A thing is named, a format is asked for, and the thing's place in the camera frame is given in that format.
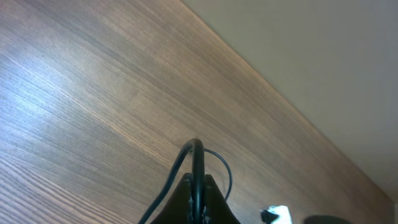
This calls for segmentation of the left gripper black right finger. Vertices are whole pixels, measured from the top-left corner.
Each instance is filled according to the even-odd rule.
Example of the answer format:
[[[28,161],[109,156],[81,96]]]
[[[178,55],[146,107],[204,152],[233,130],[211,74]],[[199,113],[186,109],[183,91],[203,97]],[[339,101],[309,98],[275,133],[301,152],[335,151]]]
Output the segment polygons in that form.
[[[205,175],[203,198],[203,224],[239,224],[233,215],[214,178],[210,174]]]

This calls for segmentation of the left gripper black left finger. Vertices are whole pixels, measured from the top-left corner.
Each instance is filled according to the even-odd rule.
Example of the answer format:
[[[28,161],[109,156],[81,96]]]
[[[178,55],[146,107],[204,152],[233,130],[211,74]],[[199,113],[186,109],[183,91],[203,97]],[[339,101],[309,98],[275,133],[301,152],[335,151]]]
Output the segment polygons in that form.
[[[192,223],[191,173],[185,173],[162,211],[151,224],[189,224]]]

